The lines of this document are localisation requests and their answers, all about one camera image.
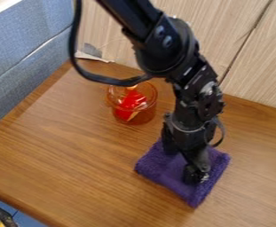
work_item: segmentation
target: purple cloth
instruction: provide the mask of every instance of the purple cloth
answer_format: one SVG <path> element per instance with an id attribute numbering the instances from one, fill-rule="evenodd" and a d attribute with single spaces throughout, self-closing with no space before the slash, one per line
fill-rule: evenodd
<path id="1" fill-rule="evenodd" d="M 157 184 L 171 189 L 189 206 L 198 207 L 210 193 L 230 161 L 230 156 L 227 153 L 221 153 L 214 148 L 209 148 L 209 158 L 212 163 L 209 180 L 196 185 L 184 184 L 182 175 L 186 161 L 182 154 L 165 154 L 162 141 L 158 140 L 149 152 L 138 160 L 135 170 Z"/>

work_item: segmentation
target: red object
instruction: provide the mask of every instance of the red object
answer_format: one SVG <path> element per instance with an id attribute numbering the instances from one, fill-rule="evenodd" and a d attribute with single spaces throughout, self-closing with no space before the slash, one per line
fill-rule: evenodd
<path id="1" fill-rule="evenodd" d="M 146 105 L 146 97 L 136 90 L 129 90 L 122 103 L 118 105 L 119 108 L 115 108 L 115 115 L 124 121 L 130 121 L 138 114 L 135 109 L 143 105 Z"/>

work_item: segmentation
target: wire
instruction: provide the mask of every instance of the wire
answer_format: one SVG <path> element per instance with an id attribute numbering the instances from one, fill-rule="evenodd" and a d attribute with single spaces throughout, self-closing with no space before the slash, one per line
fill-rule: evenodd
<path id="1" fill-rule="evenodd" d="M 140 82 L 144 82 L 147 80 L 150 80 L 152 76 L 144 74 L 144 75 L 139 75 L 139 76 L 134 76 L 131 78 L 127 79 L 115 79 L 112 77 L 107 77 L 101 74 L 93 74 L 82 67 L 80 67 L 76 61 L 75 58 L 75 51 L 76 51 L 76 37 L 78 35 L 78 30 L 80 27 L 81 23 L 81 17 L 82 17 L 82 0 L 76 0 L 76 6 L 75 6 L 75 18 L 74 22 L 70 31 L 70 36 L 69 36 L 69 44 L 68 44 L 68 52 L 69 52 L 69 57 L 70 61 L 73 64 L 74 68 L 76 71 L 85 79 L 93 81 L 93 82 L 101 82 L 105 84 L 110 84 L 110 85 L 116 85 L 116 86 L 123 86 L 123 87 L 131 87 L 134 86 Z"/>

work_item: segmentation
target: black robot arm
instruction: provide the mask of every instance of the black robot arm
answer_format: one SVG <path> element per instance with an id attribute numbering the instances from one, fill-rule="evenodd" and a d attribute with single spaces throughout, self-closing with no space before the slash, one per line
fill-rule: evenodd
<path id="1" fill-rule="evenodd" d="M 177 101 L 174 113 L 165 114 L 162 129 L 164 151 L 182 153 L 189 165 L 184 181 L 200 183 L 209 177 L 209 141 L 221 126 L 217 115 L 225 103 L 217 74 L 199 53 L 191 28 L 180 19 L 167 17 L 148 0 L 97 0 L 121 25 L 146 73 L 118 80 L 91 74 L 75 61 L 75 39 L 82 14 L 82 0 L 76 0 L 75 20 L 69 39 L 70 59 L 86 79 L 118 86 L 133 86 L 161 77 L 173 86 Z"/>

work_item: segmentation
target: wooden tabletop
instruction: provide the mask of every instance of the wooden tabletop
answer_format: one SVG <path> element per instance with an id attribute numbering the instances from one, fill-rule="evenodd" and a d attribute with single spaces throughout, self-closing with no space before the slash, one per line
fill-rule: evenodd
<path id="1" fill-rule="evenodd" d="M 92 72 L 137 70 L 86 61 Z M 170 85 L 154 80 L 157 115 L 145 125 L 117 122 L 105 85 L 66 63 L 0 121 L 0 199 L 51 226 L 276 227 L 276 109 L 225 96 L 219 150 L 232 162 L 193 210 L 133 171 L 173 109 Z"/>

